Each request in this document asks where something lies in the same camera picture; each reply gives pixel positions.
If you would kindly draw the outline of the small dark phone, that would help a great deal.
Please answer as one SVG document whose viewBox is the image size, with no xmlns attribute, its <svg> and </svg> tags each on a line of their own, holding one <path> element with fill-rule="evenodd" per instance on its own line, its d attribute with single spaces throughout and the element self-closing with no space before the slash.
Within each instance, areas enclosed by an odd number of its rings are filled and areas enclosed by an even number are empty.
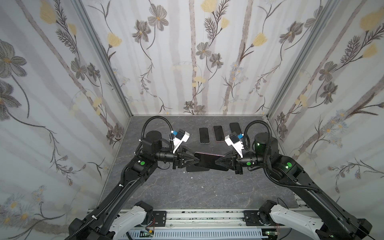
<svg viewBox="0 0 384 240">
<path fill-rule="evenodd" d="M 222 157 L 221 155 L 195 153 L 194 156 L 200 159 L 199 163 L 206 164 L 207 168 L 209 168 L 210 170 L 218 170 L 218 171 L 225 171 L 225 172 L 229 170 L 227 168 L 224 168 L 215 164 L 215 160 Z"/>
</svg>

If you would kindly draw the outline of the purple-edged black phone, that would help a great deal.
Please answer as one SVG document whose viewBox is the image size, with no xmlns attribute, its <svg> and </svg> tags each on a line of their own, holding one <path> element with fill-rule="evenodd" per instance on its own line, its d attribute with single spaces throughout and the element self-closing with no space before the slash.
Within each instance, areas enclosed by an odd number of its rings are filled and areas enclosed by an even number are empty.
<svg viewBox="0 0 384 240">
<path fill-rule="evenodd" d="M 215 140 L 217 142 L 223 142 L 225 140 L 225 134 L 222 126 L 213 126 Z"/>
</svg>

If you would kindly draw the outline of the black phone case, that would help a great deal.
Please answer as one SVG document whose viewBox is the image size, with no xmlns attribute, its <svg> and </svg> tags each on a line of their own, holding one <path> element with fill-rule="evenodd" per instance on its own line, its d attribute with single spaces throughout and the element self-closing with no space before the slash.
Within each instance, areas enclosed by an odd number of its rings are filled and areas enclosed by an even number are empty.
<svg viewBox="0 0 384 240">
<path fill-rule="evenodd" d="M 198 163 L 186 167 L 187 172 L 207 172 L 210 169 L 207 168 L 207 165 L 204 163 Z"/>
<path fill-rule="evenodd" d="M 241 135 L 243 133 L 240 124 L 237 122 L 230 123 L 230 130 L 231 133 L 236 133 L 237 135 Z"/>
</svg>

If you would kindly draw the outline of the black phone case front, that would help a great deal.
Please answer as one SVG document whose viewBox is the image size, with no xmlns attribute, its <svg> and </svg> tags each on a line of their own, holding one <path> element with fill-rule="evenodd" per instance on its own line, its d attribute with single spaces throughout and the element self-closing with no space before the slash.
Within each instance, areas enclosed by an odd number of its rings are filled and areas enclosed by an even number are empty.
<svg viewBox="0 0 384 240">
<path fill-rule="evenodd" d="M 186 167 L 187 172 L 207 172 L 210 169 L 207 168 L 207 165 L 204 163 L 198 163 Z"/>
</svg>

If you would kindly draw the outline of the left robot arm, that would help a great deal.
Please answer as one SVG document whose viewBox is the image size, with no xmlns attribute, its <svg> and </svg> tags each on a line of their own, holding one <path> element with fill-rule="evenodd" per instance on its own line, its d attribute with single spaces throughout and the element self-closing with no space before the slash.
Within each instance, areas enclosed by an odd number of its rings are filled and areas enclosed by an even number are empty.
<svg viewBox="0 0 384 240">
<path fill-rule="evenodd" d="M 123 168 L 117 185 L 108 196 L 84 219 L 75 219 L 69 226 L 68 240 L 118 240 L 130 229 L 149 224 L 153 207 L 138 202 L 130 213 L 120 215 L 125 202 L 158 168 L 158 162 L 170 163 L 173 169 L 197 164 L 190 149 L 182 144 L 190 134 L 183 130 L 171 131 L 170 139 L 163 139 L 158 131 L 150 131 L 140 140 L 134 158 Z"/>
</svg>

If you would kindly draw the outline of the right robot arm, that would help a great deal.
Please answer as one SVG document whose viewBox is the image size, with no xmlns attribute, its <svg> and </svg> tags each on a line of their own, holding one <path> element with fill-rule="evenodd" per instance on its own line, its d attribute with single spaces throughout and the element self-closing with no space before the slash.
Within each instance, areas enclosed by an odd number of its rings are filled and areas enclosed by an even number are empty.
<svg viewBox="0 0 384 240">
<path fill-rule="evenodd" d="M 216 160 L 216 164 L 242 174 L 243 168 L 263 169 L 274 184 L 292 190 L 318 216 L 316 219 L 288 210 L 274 201 L 266 201 L 251 222 L 264 226 L 275 224 L 294 229 L 313 240 L 362 240 L 370 235 L 372 224 L 349 214 L 332 200 L 292 158 L 279 154 L 263 133 L 255 151 L 244 149 L 243 135 L 232 133 L 225 137 L 233 151 Z"/>
</svg>

